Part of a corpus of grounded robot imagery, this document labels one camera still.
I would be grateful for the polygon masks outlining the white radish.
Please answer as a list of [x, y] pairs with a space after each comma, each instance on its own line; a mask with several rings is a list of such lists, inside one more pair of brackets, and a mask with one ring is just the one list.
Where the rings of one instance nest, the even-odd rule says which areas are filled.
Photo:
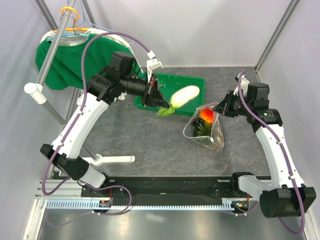
[[169, 101], [169, 107], [162, 107], [158, 110], [159, 117], [167, 117], [175, 113], [176, 109], [179, 109], [186, 105], [191, 100], [195, 99], [200, 93], [200, 88], [196, 85], [188, 85], [176, 91]]

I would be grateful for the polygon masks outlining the clear dotted zip top bag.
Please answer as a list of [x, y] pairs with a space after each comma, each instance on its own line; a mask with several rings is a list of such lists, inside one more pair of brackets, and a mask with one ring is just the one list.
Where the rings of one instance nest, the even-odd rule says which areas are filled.
[[[215, 107], [218, 103], [217, 102], [212, 102], [212, 103], [209, 103], [209, 104], [206, 104], [206, 105], [201, 105], [199, 107], [196, 108], [194, 114], [192, 115], [191, 119], [188, 121], [188, 123], [185, 125], [182, 133], [184, 135], [184, 137], [186, 137], [187, 139], [201, 145], [201, 139], [205, 138], [206, 136], [196, 136], [196, 137], [193, 137], [193, 128], [192, 128], [192, 121], [199, 118], [199, 113], [201, 110], [203, 109], [206, 109], [206, 108], [209, 108], [209, 109], [212, 109], [213, 110], [213, 107]], [[220, 125], [220, 122], [219, 122], [219, 114], [217, 112], [215, 112], [215, 121], [212, 123], [212, 131], [211, 131], [211, 138], [215, 138], [217, 136], [221, 136], [221, 137], [224, 137], [223, 135], [223, 131], [222, 131], [222, 128], [221, 128], [221, 125]]]

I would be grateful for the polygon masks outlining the dark purple grape bunch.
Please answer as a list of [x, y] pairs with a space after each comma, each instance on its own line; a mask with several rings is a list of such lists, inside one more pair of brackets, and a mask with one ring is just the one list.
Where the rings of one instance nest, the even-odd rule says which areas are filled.
[[192, 129], [193, 129], [193, 137], [202, 136], [205, 132], [205, 121], [198, 117], [191, 123]]

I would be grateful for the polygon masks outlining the orange carrot with green leaves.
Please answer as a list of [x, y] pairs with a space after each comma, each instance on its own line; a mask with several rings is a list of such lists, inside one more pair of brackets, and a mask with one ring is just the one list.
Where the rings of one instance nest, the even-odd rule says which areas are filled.
[[224, 137], [220, 135], [214, 138], [206, 136], [200, 140], [200, 144], [207, 149], [220, 151], [224, 148], [225, 141]]

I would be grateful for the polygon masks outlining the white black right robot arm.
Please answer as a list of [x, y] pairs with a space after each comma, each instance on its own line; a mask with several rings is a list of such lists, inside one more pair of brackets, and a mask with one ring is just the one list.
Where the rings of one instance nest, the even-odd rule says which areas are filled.
[[245, 116], [262, 145], [271, 175], [266, 184], [250, 172], [233, 173], [229, 191], [235, 197], [248, 193], [259, 201], [266, 218], [300, 217], [316, 199], [313, 187], [300, 177], [284, 136], [283, 121], [269, 107], [270, 88], [265, 83], [249, 83], [245, 96], [230, 90], [213, 110], [225, 117]]

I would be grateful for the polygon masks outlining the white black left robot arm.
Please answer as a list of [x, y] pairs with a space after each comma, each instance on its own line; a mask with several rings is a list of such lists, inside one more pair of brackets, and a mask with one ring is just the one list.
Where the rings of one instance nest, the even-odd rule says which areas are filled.
[[141, 97], [143, 106], [170, 107], [170, 103], [159, 90], [158, 79], [152, 73], [163, 65], [152, 51], [147, 55], [147, 78], [143, 79], [132, 73], [136, 59], [131, 53], [113, 53], [110, 64], [85, 84], [81, 103], [61, 134], [51, 144], [43, 144], [40, 148], [40, 152], [51, 164], [71, 179], [91, 185], [92, 191], [99, 197], [109, 193], [110, 185], [105, 181], [106, 176], [103, 173], [80, 157], [80, 150], [102, 113], [121, 94]]

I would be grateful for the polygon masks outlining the green plastic tray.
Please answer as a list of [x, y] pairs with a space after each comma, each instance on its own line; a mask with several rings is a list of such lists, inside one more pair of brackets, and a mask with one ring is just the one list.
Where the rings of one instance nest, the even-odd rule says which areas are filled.
[[178, 90], [189, 86], [194, 85], [199, 87], [199, 95], [189, 101], [184, 106], [176, 109], [175, 115], [184, 115], [184, 116], [192, 116], [196, 111], [196, 108], [204, 104], [205, 99], [205, 79], [200, 77], [193, 76], [184, 76], [184, 75], [175, 75], [168, 73], [155, 73], [158, 77], [159, 84], [162, 85], [160, 87], [160, 91], [163, 94], [164, 98], [169, 101], [171, 96], [177, 92]]

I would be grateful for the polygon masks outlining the white t-shirt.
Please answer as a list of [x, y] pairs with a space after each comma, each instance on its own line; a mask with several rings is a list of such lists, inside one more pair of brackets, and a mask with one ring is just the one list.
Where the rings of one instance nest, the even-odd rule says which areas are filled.
[[[52, 60], [45, 79], [47, 85], [78, 85], [82, 81], [81, 61], [85, 46], [95, 36], [104, 34], [104, 30], [88, 28], [80, 33], [64, 33]], [[108, 65], [116, 51], [132, 54], [130, 44], [116, 34], [105, 35], [96, 39], [85, 55], [84, 72], [88, 79]]]

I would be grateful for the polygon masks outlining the teal clothes hanger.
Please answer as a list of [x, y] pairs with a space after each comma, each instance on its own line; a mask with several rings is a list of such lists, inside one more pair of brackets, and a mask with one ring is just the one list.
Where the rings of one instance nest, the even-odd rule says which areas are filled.
[[[53, 41], [55, 38], [55, 34], [53, 36], [46, 37], [45, 40]], [[85, 33], [64, 33], [61, 37], [61, 40], [64, 41], [76, 41], [76, 40], [82, 40], [82, 39], [87, 39], [89, 37], [89, 34]]]

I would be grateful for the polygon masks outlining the silver clothes rack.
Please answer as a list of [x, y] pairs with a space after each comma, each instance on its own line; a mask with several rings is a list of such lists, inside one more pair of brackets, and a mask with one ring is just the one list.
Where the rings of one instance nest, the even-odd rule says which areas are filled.
[[48, 102], [43, 94], [43, 85], [52, 90], [64, 90], [74, 87], [84, 90], [86, 85], [82, 78], [72, 69], [72, 65], [80, 58], [71, 53], [72, 49], [84, 49], [89, 36], [107, 34], [107, 29], [99, 26], [90, 28], [68, 29], [58, 28], [47, 32], [41, 39], [36, 52], [36, 64], [39, 68], [39, 79], [36, 83], [27, 83], [24, 91], [47, 111], [64, 127], [63, 131], [53, 141], [54, 151], [57, 154], [66, 154], [75, 159], [85, 150], [89, 156], [84, 160], [89, 164], [100, 167], [103, 164], [129, 164], [135, 161], [135, 156], [102, 156], [94, 153], [85, 145], [85, 139], [101, 114], [107, 110], [108, 104], [94, 101], [92, 95], [85, 91], [77, 99], [77, 108], [69, 120], [63, 117]]

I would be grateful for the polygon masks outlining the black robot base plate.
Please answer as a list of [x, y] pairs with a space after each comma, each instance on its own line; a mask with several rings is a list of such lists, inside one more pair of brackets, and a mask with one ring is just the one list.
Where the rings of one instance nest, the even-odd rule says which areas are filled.
[[189, 194], [212, 198], [244, 198], [250, 195], [236, 188], [231, 176], [108, 176], [100, 188], [126, 187], [137, 194]]

